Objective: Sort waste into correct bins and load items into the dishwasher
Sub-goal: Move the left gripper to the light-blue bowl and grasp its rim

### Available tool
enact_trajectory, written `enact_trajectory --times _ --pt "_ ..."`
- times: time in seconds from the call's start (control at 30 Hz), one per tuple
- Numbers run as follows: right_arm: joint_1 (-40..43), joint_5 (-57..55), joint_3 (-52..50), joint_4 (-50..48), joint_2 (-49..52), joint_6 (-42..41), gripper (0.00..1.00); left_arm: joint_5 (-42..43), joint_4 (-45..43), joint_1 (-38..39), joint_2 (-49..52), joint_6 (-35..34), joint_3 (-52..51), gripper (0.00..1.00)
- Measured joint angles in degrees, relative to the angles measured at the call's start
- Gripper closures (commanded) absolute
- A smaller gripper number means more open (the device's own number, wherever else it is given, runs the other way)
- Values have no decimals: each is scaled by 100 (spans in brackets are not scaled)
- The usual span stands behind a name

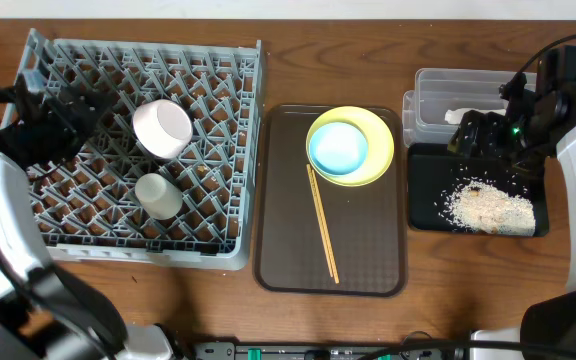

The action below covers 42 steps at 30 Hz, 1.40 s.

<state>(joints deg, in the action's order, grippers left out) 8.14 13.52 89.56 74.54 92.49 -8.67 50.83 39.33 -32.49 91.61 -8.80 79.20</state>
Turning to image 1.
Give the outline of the white paper napkin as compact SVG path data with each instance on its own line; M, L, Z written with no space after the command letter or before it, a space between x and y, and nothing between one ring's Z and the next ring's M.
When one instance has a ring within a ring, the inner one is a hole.
M459 108L457 110L447 110L444 116L444 120L451 125L459 125L462 121L463 116L469 111L475 111L475 108ZM481 110L477 109L477 112L481 113L496 113L499 115L504 116L506 113L505 109L497 109L497 110Z

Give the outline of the white rice leftovers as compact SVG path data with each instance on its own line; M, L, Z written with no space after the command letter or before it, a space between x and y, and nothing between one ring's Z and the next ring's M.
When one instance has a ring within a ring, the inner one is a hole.
M529 185L516 174L458 165L456 177L432 201L440 219L457 230L532 236L537 227Z

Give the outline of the white small saucer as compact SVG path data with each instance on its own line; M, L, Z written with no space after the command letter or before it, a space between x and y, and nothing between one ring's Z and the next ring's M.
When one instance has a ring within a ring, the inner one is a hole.
M192 122L171 100L156 100L139 106L132 118L135 135L143 147L163 159L174 159L191 142Z

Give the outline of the white pink cup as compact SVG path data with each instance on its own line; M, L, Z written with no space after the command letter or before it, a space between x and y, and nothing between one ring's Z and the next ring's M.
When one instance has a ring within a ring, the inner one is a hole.
M135 195L147 214L156 220L175 217L183 206L182 192L156 173L149 173L138 179Z

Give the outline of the light blue bowl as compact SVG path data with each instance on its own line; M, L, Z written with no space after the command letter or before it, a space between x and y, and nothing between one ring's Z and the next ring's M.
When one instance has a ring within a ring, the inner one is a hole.
M364 163L368 142L354 125L332 122L312 134L307 149L317 169L327 175L342 176L358 170Z

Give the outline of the wooden chopstick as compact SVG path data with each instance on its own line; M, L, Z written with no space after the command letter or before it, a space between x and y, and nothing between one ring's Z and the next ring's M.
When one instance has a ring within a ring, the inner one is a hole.
M317 183L317 176L316 176L316 173L315 173L314 170L313 170L313 173L314 173L314 177L315 177L315 179L316 179L316 180L315 180L315 187L316 187L316 190L317 190L317 196L318 196L318 198L319 198L318 201L319 201L319 207L320 207L320 214L322 215L323 223L324 223L323 226L324 226L324 230L325 230L325 237L326 237L327 248L328 248L328 252L329 252L330 259L331 259L331 263L332 263L332 269L333 269L333 275L334 275L334 278L332 278L332 279L334 280L334 283L335 283L335 284L339 284L339 283L340 283L340 278L339 278L339 275L338 275L337 266L336 266L336 261L335 261L335 258L334 258L334 252L333 252L333 249L332 249L332 243L331 243L330 234L329 234L329 231L328 231L328 226L327 226L327 221L326 221L325 212L324 212L324 208L323 208L323 203L322 203L322 199L321 199L321 194L320 194L319 187L318 187L318 183Z
M327 262L329 276L331 278L334 278L332 263L331 263L330 255L328 252L327 243L326 243L325 230L324 230L324 226L323 226L324 225L323 218L322 218L322 215L320 214L320 207L319 207L319 201L318 201L319 198L317 196L317 190L315 187L315 180L316 179L314 177L313 170L311 169L311 166L309 163L306 164L306 171L307 171L307 175L308 175L309 186L310 186L310 190L311 190L311 194L312 194L313 204L314 204L314 208L315 208L315 214L317 217L320 237L321 237L322 246L324 249L324 255L326 258L326 262Z

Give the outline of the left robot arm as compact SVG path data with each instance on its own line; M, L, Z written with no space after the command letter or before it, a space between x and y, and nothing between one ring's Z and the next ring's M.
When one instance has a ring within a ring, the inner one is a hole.
M158 325L128 326L99 291L57 265L30 204L27 168L72 159L112 105L66 86L58 96L24 76L0 88L0 359L180 359Z

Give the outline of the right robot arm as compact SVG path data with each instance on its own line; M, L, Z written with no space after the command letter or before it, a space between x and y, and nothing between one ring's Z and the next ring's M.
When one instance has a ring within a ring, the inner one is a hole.
M565 180L570 266L567 292L535 304L519 327L477 331L473 359L576 359L576 46L565 39L547 45L531 59L537 66L536 87L526 89L518 71L499 93L504 114L466 112L448 143L463 157L496 158L524 173L541 171L546 158L559 162Z

